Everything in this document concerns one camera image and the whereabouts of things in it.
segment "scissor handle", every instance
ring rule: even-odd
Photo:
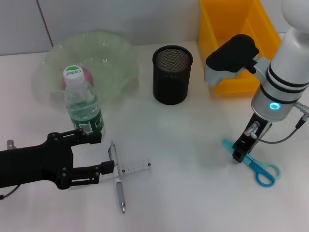
[[[258,161],[256,159],[254,159],[254,162],[267,172],[268,172],[267,167],[272,167],[275,170],[275,172],[277,173],[276,175],[272,175],[272,176],[275,178],[275,180],[280,179],[281,170],[276,164],[274,164],[274,163],[261,163],[260,161]]]
[[[260,167],[257,163],[254,161],[249,164],[249,167],[251,167],[255,171],[255,179],[256,181],[263,187],[270,187],[273,186],[275,183],[275,178],[267,172],[265,169]],[[268,180],[270,180],[270,184],[265,184],[260,180],[259,175],[262,174],[264,175]]]

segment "white bottle cap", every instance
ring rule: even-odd
[[[63,77],[66,81],[67,87],[69,88],[79,87],[85,81],[84,71],[77,65],[68,66],[63,71]]]

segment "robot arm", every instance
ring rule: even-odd
[[[283,0],[282,11],[294,28],[287,31],[272,61],[256,59],[259,50],[247,35],[234,36],[206,59],[204,79],[210,86],[245,69],[261,83],[251,103],[254,114],[234,143],[233,158],[238,162],[261,141],[272,122],[285,119],[294,106],[304,113],[296,129],[309,117],[308,107],[298,102],[309,85],[309,1]]]
[[[0,188],[40,180],[54,182],[59,189],[97,184],[100,174],[113,172],[114,161],[90,167],[73,168],[72,146],[101,142],[101,133],[86,134],[83,129],[50,133],[45,143],[0,151]]]

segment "bottle label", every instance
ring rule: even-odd
[[[101,130],[104,127],[101,110],[95,117],[93,117],[89,121],[79,121],[79,120],[74,120],[72,118],[71,120],[72,120],[72,123],[75,129],[81,128],[86,133],[101,132]]]

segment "transparent ruler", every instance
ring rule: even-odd
[[[123,177],[129,174],[145,171],[151,169],[151,163],[149,159],[146,160],[139,160],[137,162],[133,162],[130,165],[119,165],[119,175],[118,176],[115,172],[110,174],[105,174],[100,176],[100,181],[106,181],[110,179],[115,179],[118,177]]]

